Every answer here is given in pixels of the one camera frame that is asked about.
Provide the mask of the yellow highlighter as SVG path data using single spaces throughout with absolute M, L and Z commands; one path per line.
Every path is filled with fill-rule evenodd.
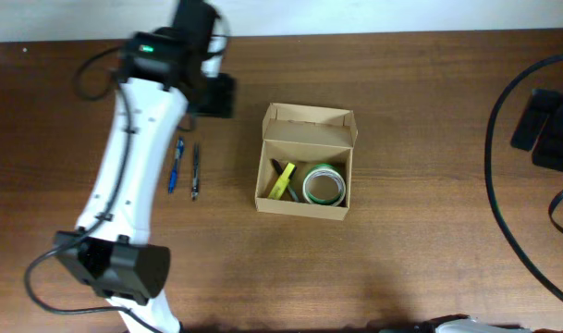
M 287 163 L 286 167 L 283 168 L 283 172 L 278 179 L 275 181 L 275 185 L 273 189 L 268 194 L 268 199 L 279 200 L 283 193 L 287 190 L 288 184 L 290 184 L 290 180 L 293 174 L 296 171 L 296 166 L 292 163 Z

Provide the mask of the black marker pen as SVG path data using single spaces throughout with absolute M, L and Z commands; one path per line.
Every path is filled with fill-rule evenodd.
M 273 159 L 272 165 L 273 165 L 277 175 L 280 176 L 283 172 L 281 164 L 277 160 Z M 287 186 L 287 191 L 288 191 L 289 195 L 291 196 L 291 198 L 294 202 L 296 202 L 296 203 L 300 202 L 300 198 L 299 198 L 298 194 L 295 192 L 295 190 L 293 189 L 293 187 L 290 184 L 288 184 L 288 186 Z

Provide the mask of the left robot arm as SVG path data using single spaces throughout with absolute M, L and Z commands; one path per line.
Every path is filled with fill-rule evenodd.
M 138 32 L 119 51 L 116 103 L 90 199 L 72 231 L 55 234 L 53 256 L 107 300 L 131 332 L 180 332 L 165 283 L 171 252 L 152 245 L 151 214 L 171 137 L 189 111 L 219 107 L 229 36 L 161 28 Z

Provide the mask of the blue ballpoint pen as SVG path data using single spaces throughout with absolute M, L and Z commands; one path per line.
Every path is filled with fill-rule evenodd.
M 170 177 L 168 181 L 167 192 L 169 194 L 173 193 L 177 186 L 178 171 L 180 168 L 181 159 L 184 154 L 184 150 L 185 150 L 184 138 L 182 136 L 179 136 L 177 138 L 173 166 L 171 168 Z

